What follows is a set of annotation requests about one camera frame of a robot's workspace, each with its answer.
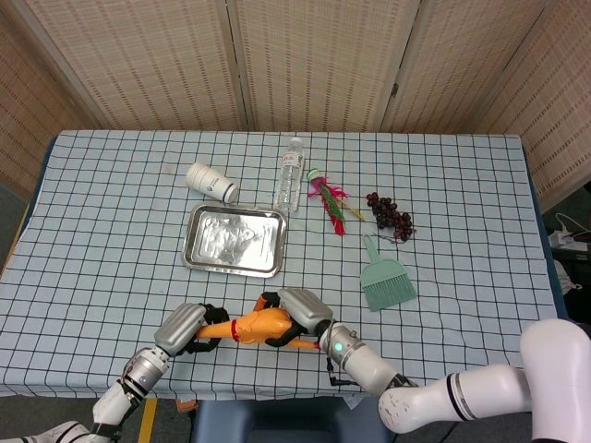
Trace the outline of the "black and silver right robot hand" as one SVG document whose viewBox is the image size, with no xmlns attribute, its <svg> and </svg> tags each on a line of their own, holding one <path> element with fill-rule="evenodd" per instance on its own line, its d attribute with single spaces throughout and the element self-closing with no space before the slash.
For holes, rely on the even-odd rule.
<svg viewBox="0 0 591 443">
<path fill-rule="evenodd" d="M 283 288 L 277 292 L 264 292 L 255 304 L 255 311 L 280 308 L 287 313 L 289 327 L 277 338 L 270 334 L 265 343 L 271 347 L 287 346 L 301 335 L 314 336 L 317 343 L 333 321 L 333 312 L 311 291 Z"/>
</svg>

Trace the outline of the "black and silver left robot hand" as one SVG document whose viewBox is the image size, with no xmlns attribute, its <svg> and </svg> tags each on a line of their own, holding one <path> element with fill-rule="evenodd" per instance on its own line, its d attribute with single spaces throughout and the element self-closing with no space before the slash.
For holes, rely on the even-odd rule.
<svg viewBox="0 0 591 443">
<path fill-rule="evenodd" d="M 198 332 L 204 326 L 229 321 L 227 311 L 210 304 L 183 303 L 154 333 L 155 345 L 170 357 L 183 353 L 209 353 L 222 340 L 214 336 L 208 341 L 198 341 Z"/>
</svg>

